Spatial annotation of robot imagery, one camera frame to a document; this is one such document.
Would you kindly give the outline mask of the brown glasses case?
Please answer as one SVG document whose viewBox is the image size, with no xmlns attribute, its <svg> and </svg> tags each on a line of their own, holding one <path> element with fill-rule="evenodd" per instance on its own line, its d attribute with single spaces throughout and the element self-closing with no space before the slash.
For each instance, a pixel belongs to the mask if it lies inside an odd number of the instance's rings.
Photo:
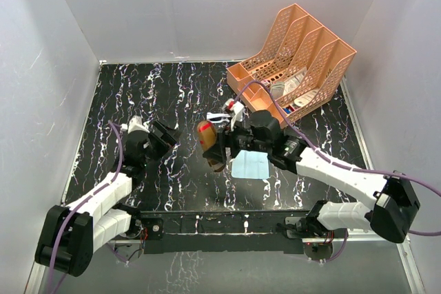
<svg viewBox="0 0 441 294">
<path fill-rule="evenodd" d="M 203 158 L 214 172 L 225 168 L 225 158 L 215 126 L 208 120 L 201 121 L 196 128 L 198 139 L 203 150 Z"/>
</svg>

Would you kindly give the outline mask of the light blue cleaning cloth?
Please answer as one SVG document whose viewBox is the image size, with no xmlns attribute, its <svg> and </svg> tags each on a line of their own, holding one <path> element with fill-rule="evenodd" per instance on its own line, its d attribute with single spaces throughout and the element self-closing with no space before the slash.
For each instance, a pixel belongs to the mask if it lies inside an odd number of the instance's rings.
<svg viewBox="0 0 441 294">
<path fill-rule="evenodd" d="M 240 151 L 232 161 L 232 177 L 239 179 L 266 180 L 269 178 L 267 153 Z"/>
</svg>

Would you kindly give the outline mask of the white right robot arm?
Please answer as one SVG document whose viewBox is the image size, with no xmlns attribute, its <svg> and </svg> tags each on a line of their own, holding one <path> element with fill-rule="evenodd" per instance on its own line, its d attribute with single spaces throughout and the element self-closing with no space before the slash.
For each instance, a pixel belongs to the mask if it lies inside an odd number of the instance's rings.
<svg viewBox="0 0 441 294">
<path fill-rule="evenodd" d="M 263 152 L 275 167 L 318 180 L 355 198 L 355 202 L 342 203 L 319 200 L 304 218 L 278 225 L 287 235 L 321 237 L 337 229 L 360 229 L 401 243 L 419 211 L 420 202 L 409 180 L 398 174 L 367 174 L 350 164 L 339 168 L 338 159 L 321 158 L 305 140 L 282 129 L 267 110 L 254 112 L 249 126 L 235 123 L 217 129 L 203 120 L 196 132 L 203 157 L 215 172 L 222 171 L 227 159 L 241 151 Z"/>
</svg>

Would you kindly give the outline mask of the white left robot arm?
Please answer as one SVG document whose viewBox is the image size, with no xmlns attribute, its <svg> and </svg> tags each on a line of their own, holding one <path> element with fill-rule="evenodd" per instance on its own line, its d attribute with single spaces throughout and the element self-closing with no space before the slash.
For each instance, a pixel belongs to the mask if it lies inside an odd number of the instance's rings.
<svg viewBox="0 0 441 294">
<path fill-rule="evenodd" d="M 142 181 L 148 162 L 164 157 L 178 143 L 181 133 L 155 120 L 146 126 L 139 116 L 117 129 L 110 125 L 118 143 L 118 155 L 104 179 L 83 196 L 46 214 L 34 261 L 51 271 L 78 277 L 94 253 L 123 234 L 135 238 L 142 221 L 134 208 L 122 207 Z"/>
</svg>

